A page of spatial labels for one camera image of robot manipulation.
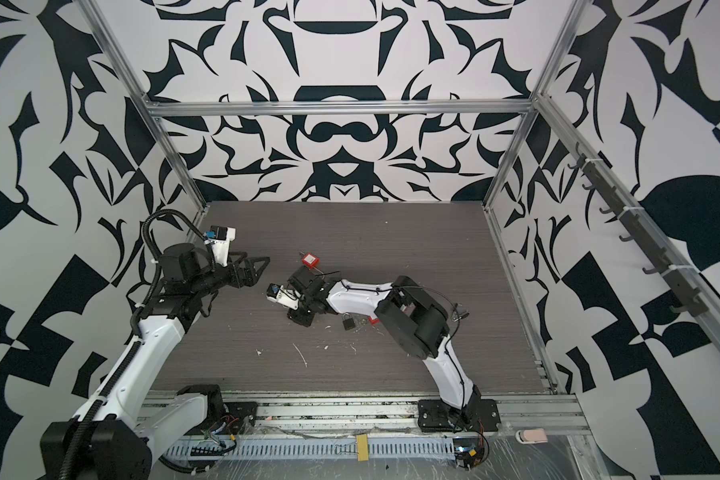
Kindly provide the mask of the small black padlock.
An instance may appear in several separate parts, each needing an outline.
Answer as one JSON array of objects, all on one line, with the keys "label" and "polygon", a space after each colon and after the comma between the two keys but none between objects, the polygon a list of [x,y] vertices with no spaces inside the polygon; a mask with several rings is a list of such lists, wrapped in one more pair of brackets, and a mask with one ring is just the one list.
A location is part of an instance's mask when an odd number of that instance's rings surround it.
[{"label": "small black padlock", "polygon": [[345,331],[352,331],[357,328],[357,324],[352,317],[346,317],[342,320],[342,325]]}]

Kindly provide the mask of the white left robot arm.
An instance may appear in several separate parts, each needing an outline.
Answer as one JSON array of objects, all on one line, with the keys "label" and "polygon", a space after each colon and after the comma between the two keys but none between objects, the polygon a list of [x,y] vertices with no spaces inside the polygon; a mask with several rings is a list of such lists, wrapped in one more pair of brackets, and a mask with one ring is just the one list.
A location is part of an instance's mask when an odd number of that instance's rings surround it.
[{"label": "white left robot arm", "polygon": [[146,479],[182,436],[224,414],[217,385],[181,390],[144,422],[138,414],[175,347],[225,287],[255,286],[267,256],[232,252],[226,241],[156,250],[156,277],[131,321],[133,335],[103,384],[66,422],[44,432],[40,449],[50,479]]}]

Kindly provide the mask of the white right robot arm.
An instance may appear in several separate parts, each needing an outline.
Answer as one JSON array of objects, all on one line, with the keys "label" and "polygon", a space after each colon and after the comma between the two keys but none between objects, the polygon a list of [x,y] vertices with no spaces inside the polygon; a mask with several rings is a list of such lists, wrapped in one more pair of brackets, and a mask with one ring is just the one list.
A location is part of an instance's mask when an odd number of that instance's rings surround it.
[{"label": "white right robot arm", "polygon": [[309,327],[318,314],[361,316],[384,327],[407,355],[423,362],[439,398],[418,402],[418,428],[424,432],[496,432],[501,423],[496,403],[482,396],[464,371],[449,320],[460,322],[459,305],[448,308],[434,291],[408,276],[391,283],[364,284],[317,274],[306,266],[287,283],[268,287],[270,301],[288,309],[288,318]]}]

